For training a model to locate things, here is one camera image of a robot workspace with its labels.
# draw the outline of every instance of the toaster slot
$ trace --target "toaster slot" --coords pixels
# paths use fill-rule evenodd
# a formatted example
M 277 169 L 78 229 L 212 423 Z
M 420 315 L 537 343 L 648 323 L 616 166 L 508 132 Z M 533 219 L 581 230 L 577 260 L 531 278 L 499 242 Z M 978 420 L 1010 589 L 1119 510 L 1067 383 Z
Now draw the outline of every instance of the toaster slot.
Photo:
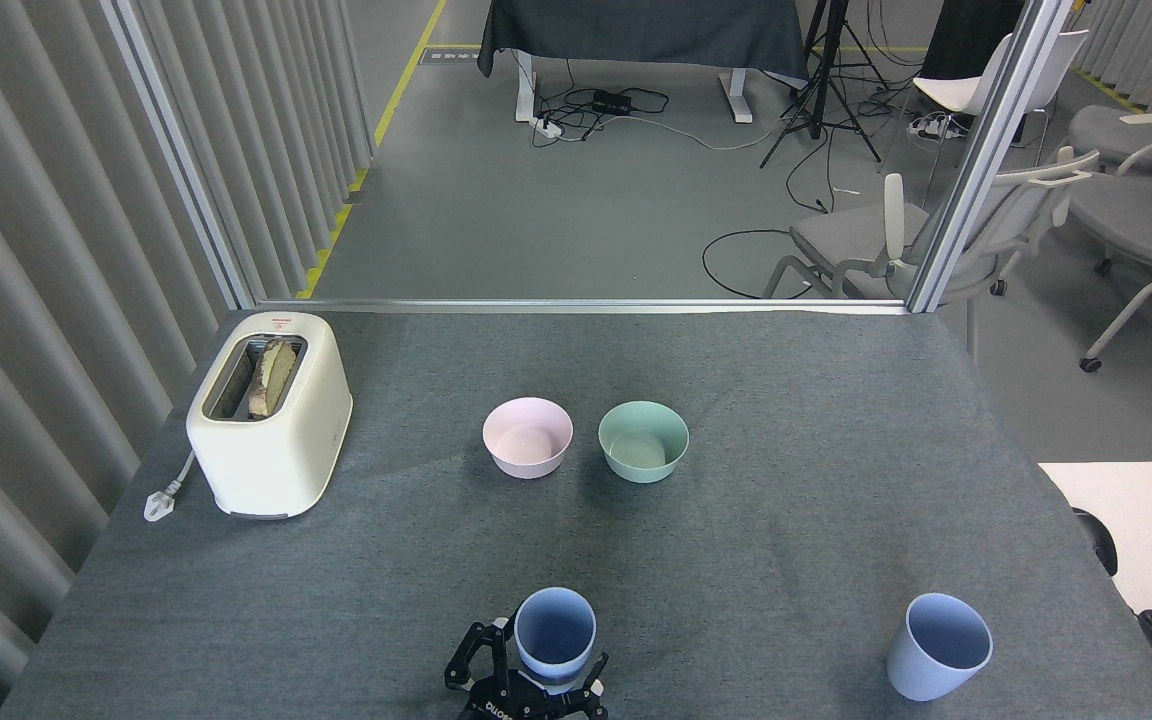
M 207 397 L 202 404 L 202 412 L 212 420 L 232 420 L 232 423 L 250 423 L 253 420 L 251 414 L 248 412 L 248 397 L 251 395 L 252 379 L 256 376 L 256 369 L 260 365 L 262 353 L 265 353 L 265 346 L 270 344 L 271 340 L 282 340 L 283 342 L 291 346 L 291 349 L 296 353 L 296 361 L 291 364 L 291 377 L 287 379 L 287 389 L 291 388 L 291 384 L 296 382 L 296 374 L 301 369 L 301 359 L 305 356 L 305 348 L 308 347 L 308 341 L 301 336 L 282 336 L 282 334 L 257 334 L 257 336 L 247 338 L 242 342 L 237 342 L 233 350 L 229 351 L 229 357 L 225 359 L 225 364 L 221 366 L 220 376 L 215 379 L 215 386 L 212 386 L 210 392 L 207 392 Z M 287 389 L 283 391 L 283 395 L 278 399 L 278 404 L 274 406 L 274 412 L 278 414 L 279 407 L 283 404 L 283 397 L 287 397 Z

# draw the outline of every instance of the power adapter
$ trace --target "power adapter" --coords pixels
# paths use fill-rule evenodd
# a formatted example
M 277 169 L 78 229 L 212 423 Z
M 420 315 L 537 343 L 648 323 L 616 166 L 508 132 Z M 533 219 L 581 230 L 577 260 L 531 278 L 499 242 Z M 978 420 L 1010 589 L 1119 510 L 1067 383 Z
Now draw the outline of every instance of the power adapter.
M 604 115 L 628 115 L 634 111 L 634 103 L 628 94 L 613 94 L 605 90 L 594 91 L 594 100 L 590 101 L 594 113 Z

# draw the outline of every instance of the floor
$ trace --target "floor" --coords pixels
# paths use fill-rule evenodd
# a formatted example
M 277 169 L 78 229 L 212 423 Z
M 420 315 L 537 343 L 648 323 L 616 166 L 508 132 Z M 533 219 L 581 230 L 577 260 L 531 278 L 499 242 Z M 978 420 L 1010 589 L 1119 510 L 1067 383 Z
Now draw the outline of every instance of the floor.
M 391 8 L 384 21 L 392 32 L 384 32 L 384 17 L 376 15 L 365 26 L 374 41 L 361 44 L 378 58 L 374 76 L 365 78 L 374 118 L 378 104 L 382 108 L 389 100 L 378 101 L 374 88 L 397 84 L 434 9 L 433 1 L 394 3 L 400 5 L 404 9 Z M 485 10 L 486 0 L 450 1 L 430 41 L 477 41 Z M 854 14 L 852 22 L 865 37 L 863 14 Z M 358 18 L 353 23 L 357 32 Z M 915 26 L 894 26 L 888 44 L 915 45 L 916 26 L 929 33 L 932 23 L 934 9 Z M 717 281 L 759 291 L 788 250 L 787 237 L 775 232 L 814 213 L 796 205 L 787 187 L 806 205 L 851 209 L 879 200 L 881 176 L 854 132 L 836 132 L 823 147 L 821 141 L 793 132 L 767 168 L 758 169 L 782 127 L 776 115 L 788 104 L 785 88 L 767 77 L 749 82 L 753 126 L 736 126 L 719 91 L 718 69 L 573 61 L 568 77 L 568 65 L 538 59 L 543 96 L 561 94 L 573 81 L 577 88 L 652 88 L 666 92 L 669 104 L 645 118 L 718 147 L 761 138 L 741 150 L 708 150 L 668 129 L 621 120 L 589 141 L 538 149 L 545 138 L 511 122 L 516 73 L 507 59 L 498 59 L 490 78 L 470 63 L 416 65 L 353 197 L 355 209 L 316 300 L 730 300 L 736 295 Z M 908 74 L 879 63 L 888 78 Z M 873 85 L 849 81 L 846 90 L 855 103 Z M 1070 114 L 1091 103 L 1112 100 L 1070 74 L 1048 147 L 1064 135 Z M 838 118 L 840 105 L 829 108 Z M 881 151 L 896 129 L 887 118 L 864 118 L 863 126 Z M 1028 128 L 1021 143 L 1036 141 L 1037 132 Z M 929 192 L 932 200 L 952 181 L 963 143 L 952 145 Z M 902 132 L 888 162 L 888 170 L 905 174 L 914 200 L 922 199 L 930 150 Z M 1033 152 L 1032 145 L 1013 150 L 1007 164 L 1023 167 Z M 722 237 L 736 232 L 751 233 Z M 705 262 L 715 279 L 702 262 L 712 242 Z M 1152 301 L 1102 353 L 1101 372 L 1083 373 L 1076 365 L 1083 348 L 1146 282 L 1128 265 L 1116 266 L 1111 278 L 1092 273 L 1098 255 L 1093 241 L 1067 225 L 1037 259 L 1020 266 L 1006 297 L 986 296 L 978 304 L 982 377 L 1005 423 L 1038 461 L 1152 460 Z M 782 283 L 781 291 L 798 290 Z M 963 332 L 963 306 L 946 306 L 941 316 Z

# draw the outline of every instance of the white toaster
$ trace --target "white toaster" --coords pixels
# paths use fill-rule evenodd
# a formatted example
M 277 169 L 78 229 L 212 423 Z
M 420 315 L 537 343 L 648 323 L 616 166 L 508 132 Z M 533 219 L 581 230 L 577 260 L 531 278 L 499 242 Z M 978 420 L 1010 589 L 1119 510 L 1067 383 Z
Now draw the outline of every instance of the white toaster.
M 248 393 L 270 341 L 296 351 L 268 418 L 248 414 Z M 301 515 L 319 501 L 353 410 L 344 366 L 317 314 L 258 313 L 229 334 L 185 417 L 185 432 L 215 506 L 243 518 Z

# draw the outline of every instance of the bread slice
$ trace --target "bread slice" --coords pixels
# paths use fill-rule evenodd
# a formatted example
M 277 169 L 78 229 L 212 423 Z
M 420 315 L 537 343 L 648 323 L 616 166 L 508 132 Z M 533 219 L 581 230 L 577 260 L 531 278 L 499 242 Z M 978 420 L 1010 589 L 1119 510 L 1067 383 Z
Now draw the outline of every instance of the bread slice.
M 278 401 L 287 389 L 291 378 L 291 366 L 296 364 L 296 350 L 282 340 L 271 340 L 265 344 L 260 363 L 256 365 L 252 388 L 247 395 L 247 410 L 253 420 L 264 420 L 278 409 Z

